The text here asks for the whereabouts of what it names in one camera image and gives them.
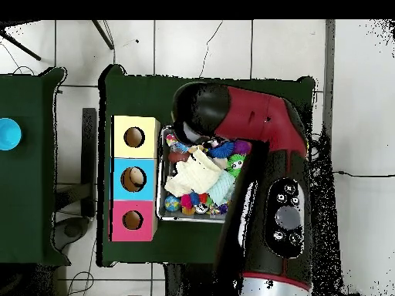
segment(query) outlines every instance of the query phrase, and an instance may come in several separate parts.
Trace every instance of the table leg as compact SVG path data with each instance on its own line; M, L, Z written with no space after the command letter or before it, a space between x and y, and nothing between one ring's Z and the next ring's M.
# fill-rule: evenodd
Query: table leg
M96 214L96 149L97 114L95 108L83 108L81 144L81 184L90 185L90 196L81 200L81 215L94 217Z
M98 21L92 20L93 24L96 26L97 30L99 31L100 35L102 36L104 42L107 44L107 46L110 48L110 50L114 50L113 44L111 41L107 38L106 33L103 31L102 27L100 26Z
M21 43L16 41L12 36L8 35L5 30L0 29L0 36L2 36L4 39L15 45L16 47L20 48L23 52L26 52L28 55L32 56L34 59L41 61L41 57L36 55L33 51L29 50L25 46L23 46Z

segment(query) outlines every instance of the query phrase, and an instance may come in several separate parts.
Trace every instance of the colorful ball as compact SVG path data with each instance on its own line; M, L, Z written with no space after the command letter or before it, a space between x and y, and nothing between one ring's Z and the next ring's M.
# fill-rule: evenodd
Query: colorful ball
M181 208L180 199L178 197L175 197L174 195L169 195L164 200L164 207L166 208L167 211L170 212L178 211Z

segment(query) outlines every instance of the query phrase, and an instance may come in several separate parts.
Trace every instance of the circular hole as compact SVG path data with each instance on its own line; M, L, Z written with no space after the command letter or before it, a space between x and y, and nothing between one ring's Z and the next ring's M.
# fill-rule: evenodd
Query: circular hole
M123 135L123 140L130 147L140 147L144 143L145 135L142 129L130 127Z
M143 216L138 211L129 211L123 215L122 222L125 228L136 230L141 228L141 225L143 224Z
M126 168L120 177L123 188L129 192L139 192L147 182L147 176L143 170L137 166Z

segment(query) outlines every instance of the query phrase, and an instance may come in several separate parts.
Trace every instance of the green table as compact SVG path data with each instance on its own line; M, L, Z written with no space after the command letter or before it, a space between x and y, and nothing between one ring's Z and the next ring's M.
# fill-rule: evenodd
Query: green table
M0 262L68 264L52 245L55 203L53 102L65 71L0 75L0 117L15 120L21 143L0 151Z
M152 242L109 242L107 236L111 116L154 116L162 126L170 125L174 93L183 84L194 81L217 82L284 97L299 111L307 135L311 134L312 95L315 86L311 77L293 82L274 79L182 79L169 76L126 76L123 67L108 66L99 79L99 146L103 150L98 180L104 180L104 188L101 192L99 188L99 202L103 202L101 213L104 214L98 217L98 261L102 261L104 265L112 261L207 264L214 262L221 224L160 220Z

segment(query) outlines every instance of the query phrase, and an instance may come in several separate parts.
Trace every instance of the purple toy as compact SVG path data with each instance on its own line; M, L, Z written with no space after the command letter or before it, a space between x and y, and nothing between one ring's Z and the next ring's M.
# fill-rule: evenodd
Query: purple toy
M249 154L252 147L249 142L243 140L235 141L234 145L232 154L241 154L242 156Z
M228 212L228 205L222 204L218 207L220 214L226 214Z

